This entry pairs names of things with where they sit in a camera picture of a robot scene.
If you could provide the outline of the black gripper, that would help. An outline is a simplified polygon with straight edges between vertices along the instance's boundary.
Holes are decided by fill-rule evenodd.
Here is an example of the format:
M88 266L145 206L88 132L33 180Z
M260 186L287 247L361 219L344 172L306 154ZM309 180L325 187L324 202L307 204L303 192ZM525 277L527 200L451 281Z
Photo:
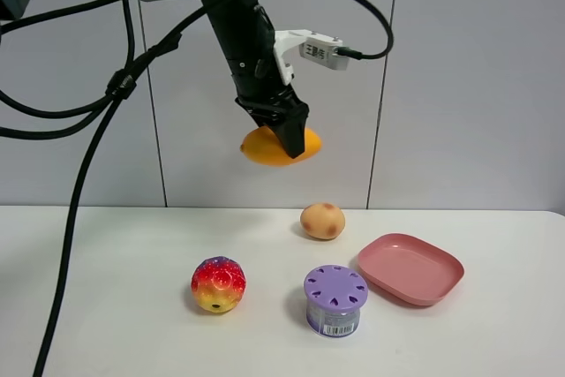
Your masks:
M309 107L291 84L282 83L274 59L229 59L236 86L236 103L258 127L266 126L292 159L305 152L305 124Z

